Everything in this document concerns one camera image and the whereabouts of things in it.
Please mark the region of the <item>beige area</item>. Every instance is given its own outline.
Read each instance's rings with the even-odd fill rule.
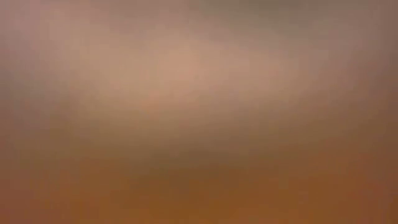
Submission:
[[[393,223],[387,3],[163,2],[1,3],[2,223]]]

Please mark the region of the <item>blurred background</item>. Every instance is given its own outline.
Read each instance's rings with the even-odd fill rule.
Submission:
[[[397,3],[0,2],[0,222],[397,221]]]

